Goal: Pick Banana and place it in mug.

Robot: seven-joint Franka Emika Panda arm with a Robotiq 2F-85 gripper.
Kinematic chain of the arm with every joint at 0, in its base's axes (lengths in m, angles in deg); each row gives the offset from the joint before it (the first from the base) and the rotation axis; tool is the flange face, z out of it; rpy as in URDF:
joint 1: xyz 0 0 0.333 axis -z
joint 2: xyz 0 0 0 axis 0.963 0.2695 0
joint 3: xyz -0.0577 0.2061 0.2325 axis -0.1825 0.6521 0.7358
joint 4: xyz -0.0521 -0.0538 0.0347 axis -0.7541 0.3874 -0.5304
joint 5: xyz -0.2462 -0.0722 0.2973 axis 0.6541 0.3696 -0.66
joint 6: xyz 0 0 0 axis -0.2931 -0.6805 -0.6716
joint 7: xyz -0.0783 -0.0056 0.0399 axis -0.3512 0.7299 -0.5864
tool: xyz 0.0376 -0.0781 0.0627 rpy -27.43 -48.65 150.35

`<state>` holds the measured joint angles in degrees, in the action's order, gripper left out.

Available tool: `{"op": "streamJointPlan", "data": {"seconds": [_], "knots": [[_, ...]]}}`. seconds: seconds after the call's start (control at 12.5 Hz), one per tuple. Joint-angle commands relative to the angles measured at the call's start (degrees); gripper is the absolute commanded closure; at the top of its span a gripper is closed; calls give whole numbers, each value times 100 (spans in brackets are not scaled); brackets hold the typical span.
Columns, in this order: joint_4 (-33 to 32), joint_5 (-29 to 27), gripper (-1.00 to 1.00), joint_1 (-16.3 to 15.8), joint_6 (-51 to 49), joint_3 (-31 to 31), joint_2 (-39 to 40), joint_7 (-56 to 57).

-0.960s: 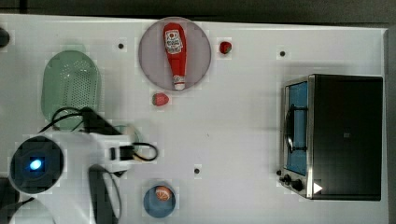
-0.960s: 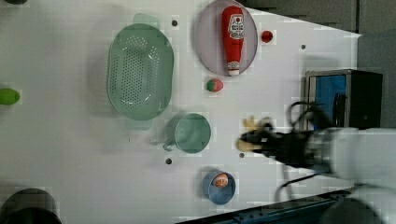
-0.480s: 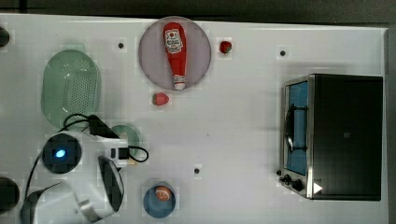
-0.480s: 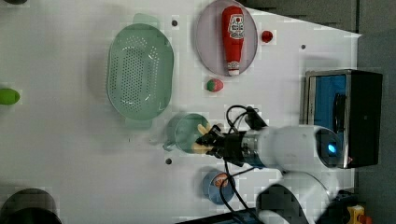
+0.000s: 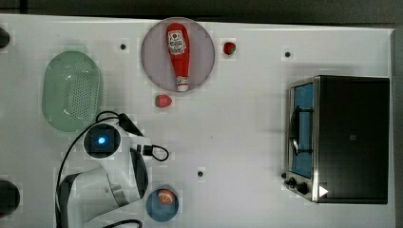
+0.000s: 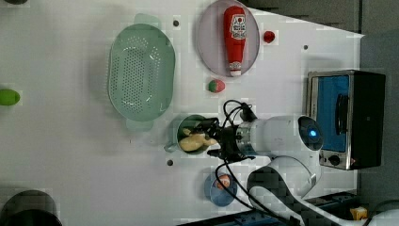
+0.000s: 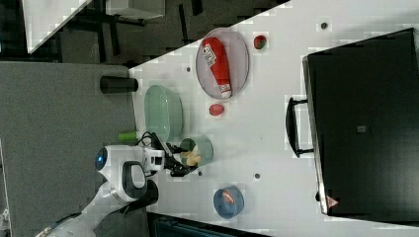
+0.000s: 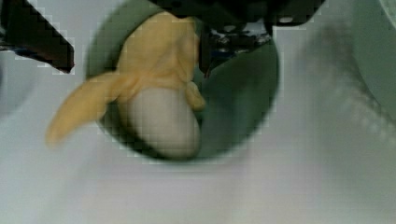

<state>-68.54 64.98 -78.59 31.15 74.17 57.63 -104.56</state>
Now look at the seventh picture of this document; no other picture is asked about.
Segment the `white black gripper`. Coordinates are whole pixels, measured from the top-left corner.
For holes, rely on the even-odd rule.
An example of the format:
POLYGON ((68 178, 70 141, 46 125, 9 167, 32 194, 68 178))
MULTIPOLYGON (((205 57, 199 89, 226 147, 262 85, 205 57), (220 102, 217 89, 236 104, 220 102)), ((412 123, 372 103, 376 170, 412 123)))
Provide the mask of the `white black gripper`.
POLYGON ((173 154, 187 152, 187 149, 162 141, 155 132, 147 135, 150 145, 142 148, 145 169, 149 171, 171 170, 171 177, 185 177, 198 169, 197 166, 176 166, 173 154))

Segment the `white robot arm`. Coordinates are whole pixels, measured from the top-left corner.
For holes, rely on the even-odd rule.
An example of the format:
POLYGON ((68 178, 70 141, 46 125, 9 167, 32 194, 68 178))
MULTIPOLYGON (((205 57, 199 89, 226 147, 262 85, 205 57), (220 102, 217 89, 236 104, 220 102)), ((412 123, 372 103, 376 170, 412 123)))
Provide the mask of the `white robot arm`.
POLYGON ((168 170, 184 177, 198 168, 193 152, 145 132, 135 145, 107 145, 95 157, 105 178, 94 198, 79 212, 51 224, 36 237, 96 237, 95 229, 109 214, 146 196, 150 177, 168 170))

